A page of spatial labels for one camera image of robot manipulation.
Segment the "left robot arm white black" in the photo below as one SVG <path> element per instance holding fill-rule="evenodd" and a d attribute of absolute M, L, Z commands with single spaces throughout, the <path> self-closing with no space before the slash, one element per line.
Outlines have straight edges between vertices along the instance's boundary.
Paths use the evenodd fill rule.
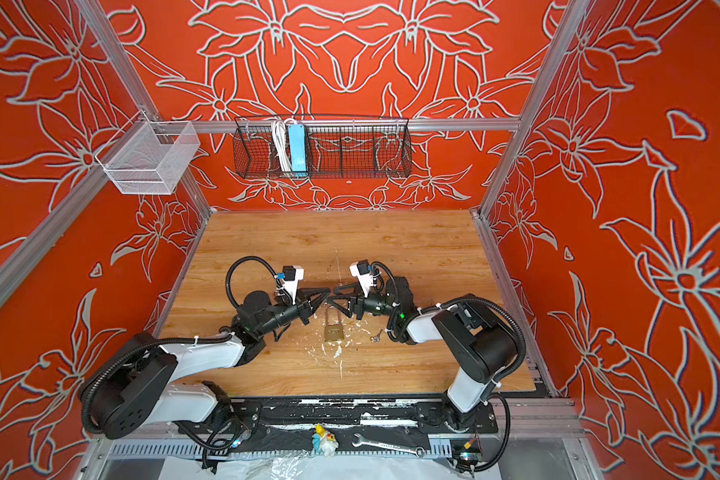
<path fill-rule="evenodd" d="M 266 269 L 275 287 L 273 293 L 256 290 L 243 300 L 235 298 L 232 277 L 246 263 Z M 209 420 L 219 409 L 223 391 L 206 383 L 185 385 L 183 379 L 247 365 L 264 350 L 268 335 L 279 339 L 293 322 L 309 323 L 331 291 L 302 288 L 303 278 L 300 266 L 286 265 L 276 271 L 258 256 L 236 260 L 224 280 L 225 294 L 235 310 L 230 325 L 207 337 L 134 335 L 81 387 L 78 398 L 83 428 L 119 439 L 144 424 Z"/>

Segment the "brass padlock with steel shackle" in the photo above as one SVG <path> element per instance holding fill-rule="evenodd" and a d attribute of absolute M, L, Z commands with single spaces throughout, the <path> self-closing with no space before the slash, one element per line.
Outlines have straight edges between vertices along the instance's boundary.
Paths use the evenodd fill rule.
<path fill-rule="evenodd" d="M 335 306 L 328 305 L 324 317 L 324 341 L 339 342 L 345 338 L 343 319 L 344 314 Z"/>

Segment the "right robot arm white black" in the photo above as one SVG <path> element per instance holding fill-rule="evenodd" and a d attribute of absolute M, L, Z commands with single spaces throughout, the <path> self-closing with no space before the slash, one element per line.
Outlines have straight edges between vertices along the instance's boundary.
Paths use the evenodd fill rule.
<path fill-rule="evenodd" d="M 355 282 L 335 288 L 327 303 L 348 318 L 385 316 L 388 338 L 407 345 L 442 341 L 458 364 L 444 394 L 446 422 L 460 429 L 489 401 L 503 379 L 526 359 L 519 323 L 496 302 L 473 294 L 428 307 L 415 304 L 408 280 L 385 264 L 367 260 L 350 266 Z"/>

